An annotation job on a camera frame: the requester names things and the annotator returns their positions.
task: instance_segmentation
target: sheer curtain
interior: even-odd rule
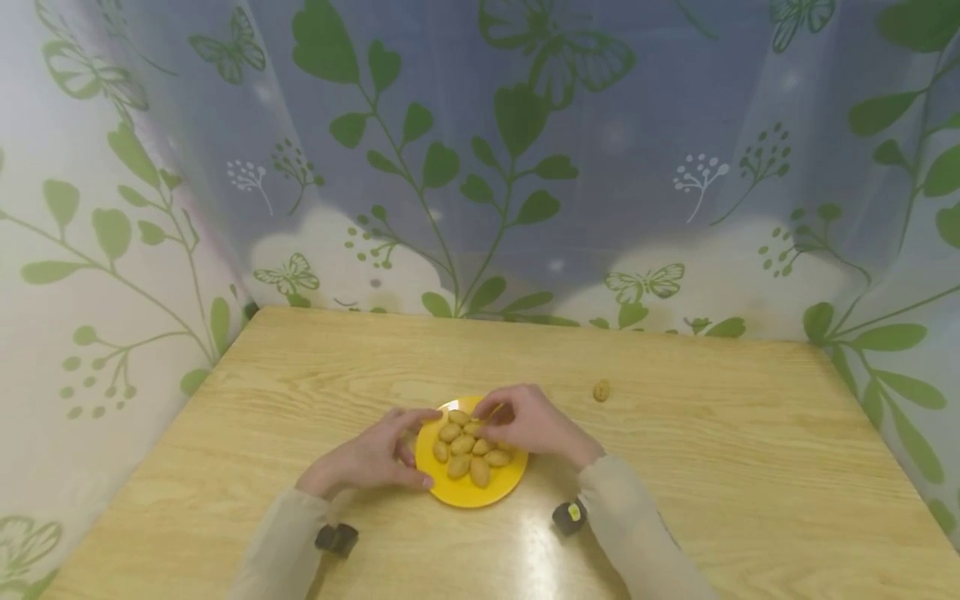
[[[0,14],[0,592],[42,586],[251,300],[807,340],[960,543],[957,3]]]

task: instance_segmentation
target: yellow plate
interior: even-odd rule
[[[417,468],[433,477],[434,485],[430,492],[450,506],[475,509],[491,505],[516,487],[527,468],[527,453],[511,450],[513,460],[505,467],[491,467],[490,484],[485,489],[473,485],[469,474],[457,480],[446,476],[446,464],[433,455],[433,443],[437,440],[437,434],[447,423],[448,411],[459,409],[469,415],[481,399],[483,398],[480,396],[468,396],[444,404],[440,407],[440,410],[444,411],[443,418],[425,423],[417,436],[414,448]]]

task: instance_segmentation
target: hand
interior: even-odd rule
[[[429,490],[433,479],[417,470],[414,453],[402,437],[404,432],[420,430],[422,421],[442,415],[432,409],[392,409],[366,431],[317,459],[300,476],[297,489],[327,500],[343,488]]]
[[[550,402],[540,386],[524,384],[494,390],[480,400],[473,415],[489,419],[479,431],[481,438],[528,452],[562,456],[577,470],[606,454],[600,443]]]

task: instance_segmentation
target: wrist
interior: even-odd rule
[[[607,451],[591,436],[581,432],[570,443],[564,458],[577,470],[584,470],[607,455]]]
[[[303,472],[295,488],[330,501],[347,486],[333,453],[320,457]]]

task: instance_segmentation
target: right hand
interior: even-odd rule
[[[488,420],[478,434],[481,438],[561,456],[577,470],[606,454],[600,443],[550,402],[540,386],[521,384],[493,390],[477,404],[473,415]]]

